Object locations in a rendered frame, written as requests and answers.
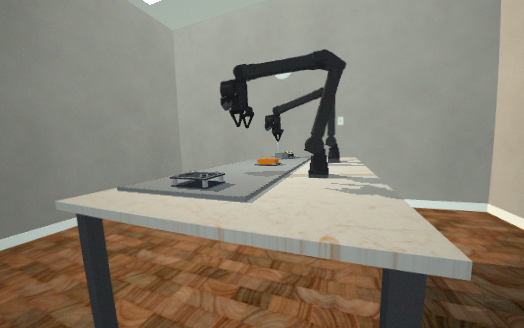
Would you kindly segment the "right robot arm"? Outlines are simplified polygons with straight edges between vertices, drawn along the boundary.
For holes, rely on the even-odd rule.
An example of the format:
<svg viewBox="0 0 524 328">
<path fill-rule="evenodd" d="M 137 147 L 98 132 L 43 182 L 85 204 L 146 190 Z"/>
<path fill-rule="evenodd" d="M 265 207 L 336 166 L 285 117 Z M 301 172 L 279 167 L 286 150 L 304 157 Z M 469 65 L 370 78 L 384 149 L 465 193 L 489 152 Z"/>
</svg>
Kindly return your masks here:
<svg viewBox="0 0 524 328">
<path fill-rule="evenodd" d="M 282 113 L 284 113 L 284 112 L 286 112 L 286 111 L 288 111 L 288 110 L 290 110 L 292 108 L 300 106 L 302 104 L 310 102 L 312 100 L 318 99 L 318 97 L 320 98 L 321 95 L 322 95 L 322 92 L 323 92 L 323 88 L 324 87 L 321 87 L 320 89 L 315 90 L 312 93 L 309 93 L 309 94 L 307 94 L 305 96 L 297 98 L 297 99 L 295 99 L 293 101 L 290 101 L 288 103 L 282 104 L 280 106 L 278 105 L 278 106 L 274 107 L 272 109 L 272 112 L 274 113 L 274 115 L 265 116 L 265 129 L 266 129 L 266 131 L 269 131 L 270 129 L 272 129 L 272 130 L 279 129 L 279 123 L 281 123 L 280 117 L 279 117 L 280 114 L 282 114 Z M 320 96 L 317 97 L 317 95 L 320 95 Z M 277 116 L 277 118 L 274 118 L 276 116 Z M 267 123 L 274 123 L 274 124 L 267 124 Z M 331 113 L 330 113 L 330 116 L 329 116 L 329 119 L 328 119 L 328 123 L 327 123 L 327 135 L 328 135 L 328 138 L 326 139 L 326 144 L 325 145 L 328 145 L 329 147 L 331 147 L 331 148 L 329 148 L 328 157 L 332 157 L 332 158 L 328 158 L 328 159 L 340 159 L 338 144 L 336 144 L 336 139 L 334 137 L 334 135 L 335 135 L 335 98 L 334 98 L 334 101 L 333 101 L 333 105 L 332 105 L 332 108 L 331 108 Z"/>
</svg>

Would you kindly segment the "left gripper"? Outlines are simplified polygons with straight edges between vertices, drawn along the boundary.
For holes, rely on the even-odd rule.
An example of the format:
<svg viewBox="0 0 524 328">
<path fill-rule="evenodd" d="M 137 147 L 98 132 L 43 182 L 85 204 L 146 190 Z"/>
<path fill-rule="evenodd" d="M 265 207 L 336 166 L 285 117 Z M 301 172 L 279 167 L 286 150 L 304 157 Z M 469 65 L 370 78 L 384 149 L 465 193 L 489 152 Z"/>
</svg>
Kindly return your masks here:
<svg viewBox="0 0 524 328">
<path fill-rule="evenodd" d="M 233 105 L 233 106 L 231 106 L 231 109 L 229 110 L 229 113 L 231 114 L 231 116 L 232 116 L 232 118 L 233 118 L 233 120 L 234 120 L 234 122 L 235 122 L 237 127 L 240 127 L 241 121 L 243 119 L 245 127 L 249 128 L 249 125 L 250 125 L 250 123 L 252 121 L 252 118 L 254 116 L 254 112 L 253 112 L 252 107 L 248 106 L 248 95 L 246 95 L 246 94 L 238 94 L 238 95 L 239 95 L 239 104 L 242 104 L 242 105 L 241 106 L 240 105 Z M 246 106 L 243 106 L 243 104 L 245 104 Z M 244 107 L 244 108 L 240 108 L 240 107 Z M 246 111 L 250 111 L 250 112 L 248 112 L 248 113 L 246 112 L 244 114 L 244 110 L 245 110 L 245 112 Z M 234 114 L 240 114 L 240 116 L 239 116 L 239 123 L 237 123 L 237 120 L 236 120 Z M 246 124 L 245 117 L 250 117 L 248 124 Z"/>
</svg>

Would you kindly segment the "orange tube rack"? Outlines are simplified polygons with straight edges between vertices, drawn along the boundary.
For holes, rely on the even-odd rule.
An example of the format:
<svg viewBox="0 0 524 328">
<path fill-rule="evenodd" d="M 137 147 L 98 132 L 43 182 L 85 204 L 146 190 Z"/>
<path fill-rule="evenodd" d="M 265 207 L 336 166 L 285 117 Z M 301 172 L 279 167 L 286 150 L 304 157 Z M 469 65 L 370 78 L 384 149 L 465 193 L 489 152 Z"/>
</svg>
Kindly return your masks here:
<svg viewBox="0 0 524 328">
<path fill-rule="evenodd" d="M 272 163 L 276 163 L 277 164 L 278 162 L 279 162 L 279 159 L 272 159 L 272 160 L 270 160 L 270 159 L 265 159 L 265 160 L 259 159 L 259 160 L 257 160 L 257 163 L 260 163 L 260 164 L 272 164 Z"/>
</svg>

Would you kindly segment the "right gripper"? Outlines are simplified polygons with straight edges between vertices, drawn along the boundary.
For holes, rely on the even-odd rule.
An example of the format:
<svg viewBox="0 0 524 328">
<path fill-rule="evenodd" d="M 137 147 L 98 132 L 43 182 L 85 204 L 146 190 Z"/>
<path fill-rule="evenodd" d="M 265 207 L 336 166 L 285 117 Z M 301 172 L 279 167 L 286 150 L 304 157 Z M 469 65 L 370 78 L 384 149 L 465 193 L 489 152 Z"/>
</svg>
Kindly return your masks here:
<svg viewBox="0 0 524 328">
<path fill-rule="evenodd" d="M 280 137 L 281 137 L 283 131 L 284 130 L 281 129 L 281 123 L 279 123 L 279 129 L 272 130 L 272 133 L 273 133 L 273 135 L 274 135 L 274 137 L 275 137 L 277 142 L 279 142 Z M 278 135 L 278 138 L 277 138 L 277 135 Z"/>
</svg>

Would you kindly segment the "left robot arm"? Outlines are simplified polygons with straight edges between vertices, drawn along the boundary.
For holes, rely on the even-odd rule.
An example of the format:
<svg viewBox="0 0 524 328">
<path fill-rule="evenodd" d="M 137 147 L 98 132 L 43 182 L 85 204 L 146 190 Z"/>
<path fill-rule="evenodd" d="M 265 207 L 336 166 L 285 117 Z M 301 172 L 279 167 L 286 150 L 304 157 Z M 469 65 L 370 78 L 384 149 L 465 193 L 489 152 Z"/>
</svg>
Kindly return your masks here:
<svg viewBox="0 0 524 328">
<path fill-rule="evenodd" d="M 330 68 L 330 66 L 332 66 L 332 68 Z M 237 65 L 233 69 L 235 79 L 223 81 L 220 83 L 220 93 L 221 96 L 224 97 L 221 98 L 221 106 L 225 111 L 227 111 L 231 108 L 231 105 L 239 105 L 239 95 L 237 94 L 248 95 L 246 81 L 257 79 L 259 77 L 284 74 L 302 70 L 321 69 L 328 71 L 328 76 L 323 90 L 323 94 L 311 130 L 311 134 L 314 134 L 314 138 L 312 138 L 312 134 L 311 137 L 308 138 L 305 142 L 305 151 L 308 151 L 313 154 L 311 156 L 311 164 L 310 169 L 308 170 L 308 174 L 328 175 L 327 155 L 325 156 L 325 149 L 323 149 L 324 142 L 322 140 L 322 137 L 324 137 L 326 125 L 336 95 L 338 84 L 342 72 L 345 69 L 345 66 L 345 61 L 343 61 L 338 56 L 333 54 L 331 51 L 328 51 L 326 49 L 315 51 L 308 55 L 293 58 L 281 59 L 258 64 Z"/>
</svg>

